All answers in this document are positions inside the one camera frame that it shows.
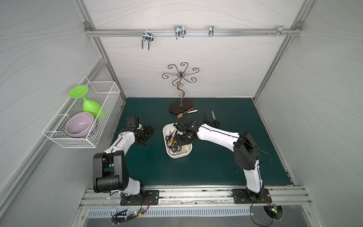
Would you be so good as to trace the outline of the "all black scissors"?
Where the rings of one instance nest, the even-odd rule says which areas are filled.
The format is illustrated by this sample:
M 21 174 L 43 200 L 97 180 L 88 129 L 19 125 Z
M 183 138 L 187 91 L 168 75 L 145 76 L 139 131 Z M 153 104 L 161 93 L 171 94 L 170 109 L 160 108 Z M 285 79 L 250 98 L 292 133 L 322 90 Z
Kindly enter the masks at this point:
M 203 123 L 210 126 L 210 121 L 207 119 L 207 113 L 206 113 L 206 111 L 204 111 L 204 120 L 203 120 Z

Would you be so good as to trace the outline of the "black handled steel scissors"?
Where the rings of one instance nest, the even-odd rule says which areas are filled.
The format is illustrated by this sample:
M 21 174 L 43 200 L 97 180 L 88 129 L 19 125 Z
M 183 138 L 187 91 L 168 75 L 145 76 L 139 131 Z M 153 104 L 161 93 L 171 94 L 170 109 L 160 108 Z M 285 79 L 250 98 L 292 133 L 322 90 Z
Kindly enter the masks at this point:
M 214 127 L 214 128 L 219 128 L 220 127 L 220 123 L 219 123 L 219 121 L 216 120 L 216 116 L 215 116 L 214 111 L 211 111 L 211 114 L 212 114 L 211 126 Z

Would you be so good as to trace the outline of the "yellow handled scissors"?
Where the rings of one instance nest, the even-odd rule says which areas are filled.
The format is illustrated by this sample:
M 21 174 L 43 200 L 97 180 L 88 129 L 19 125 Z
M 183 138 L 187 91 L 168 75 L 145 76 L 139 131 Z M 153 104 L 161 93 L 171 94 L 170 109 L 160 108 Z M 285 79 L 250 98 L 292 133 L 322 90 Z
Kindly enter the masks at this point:
M 174 145 L 174 144 L 177 144 L 177 141 L 175 141 L 174 139 L 170 139 L 167 141 L 167 147 L 169 149 L 171 149 L 172 145 Z

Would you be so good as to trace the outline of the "blue handled scissors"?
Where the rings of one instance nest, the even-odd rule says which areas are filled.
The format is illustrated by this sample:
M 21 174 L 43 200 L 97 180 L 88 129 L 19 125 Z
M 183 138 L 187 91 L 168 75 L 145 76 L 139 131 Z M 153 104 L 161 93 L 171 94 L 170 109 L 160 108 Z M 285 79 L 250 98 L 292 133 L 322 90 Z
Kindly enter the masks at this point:
M 173 153 L 177 153 L 177 152 L 180 152 L 182 150 L 182 146 L 179 146 L 178 144 L 174 144 L 172 145 L 171 147 L 171 151 Z

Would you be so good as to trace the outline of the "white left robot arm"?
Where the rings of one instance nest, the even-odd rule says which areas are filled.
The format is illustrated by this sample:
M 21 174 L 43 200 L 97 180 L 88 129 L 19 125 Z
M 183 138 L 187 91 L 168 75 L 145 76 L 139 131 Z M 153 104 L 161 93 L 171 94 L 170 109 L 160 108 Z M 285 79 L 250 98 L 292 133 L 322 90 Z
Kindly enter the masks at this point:
M 156 129 L 151 125 L 125 128 L 106 151 L 96 153 L 93 157 L 94 192 L 144 196 L 143 184 L 129 175 L 126 154 L 136 142 L 147 145 L 155 132 Z

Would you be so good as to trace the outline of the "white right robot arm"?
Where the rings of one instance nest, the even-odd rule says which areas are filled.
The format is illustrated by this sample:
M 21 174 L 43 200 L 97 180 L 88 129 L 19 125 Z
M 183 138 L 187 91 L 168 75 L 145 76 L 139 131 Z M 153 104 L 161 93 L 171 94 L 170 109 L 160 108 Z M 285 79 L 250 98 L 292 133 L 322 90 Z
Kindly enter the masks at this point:
M 181 118 L 173 126 L 180 132 L 175 136 L 179 146 L 201 140 L 231 150 L 234 153 L 236 164 L 244 170 L 247 194 L 257 199 L 261 197 L 264 183 L 260 173 L 260 151 L 248 132 L 224 131 L 201 121 L 191 123 Z

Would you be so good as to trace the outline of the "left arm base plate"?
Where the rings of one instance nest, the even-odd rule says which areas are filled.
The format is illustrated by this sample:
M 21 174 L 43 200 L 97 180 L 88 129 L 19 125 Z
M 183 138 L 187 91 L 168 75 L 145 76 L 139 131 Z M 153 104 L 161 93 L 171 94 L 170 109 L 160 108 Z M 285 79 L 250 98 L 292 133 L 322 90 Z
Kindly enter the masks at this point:
M 122 194 L 120 205 L 121 206 L 147 206 L 159 204 L 159 190 L 146 190 L 142 194 L 126 196 Z

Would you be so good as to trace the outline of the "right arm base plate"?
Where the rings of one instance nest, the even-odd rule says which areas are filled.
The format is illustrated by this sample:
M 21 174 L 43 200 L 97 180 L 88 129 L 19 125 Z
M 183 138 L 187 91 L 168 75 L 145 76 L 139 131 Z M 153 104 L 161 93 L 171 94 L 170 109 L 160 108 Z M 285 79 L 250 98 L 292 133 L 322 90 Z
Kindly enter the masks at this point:
M 235 204 L 252 204 L 252 203 L 272 203 L 270 193 L 267 188 L 262 188 L 259 193 L 254 193 L 247 188 L 232 189 L 230 195 Z

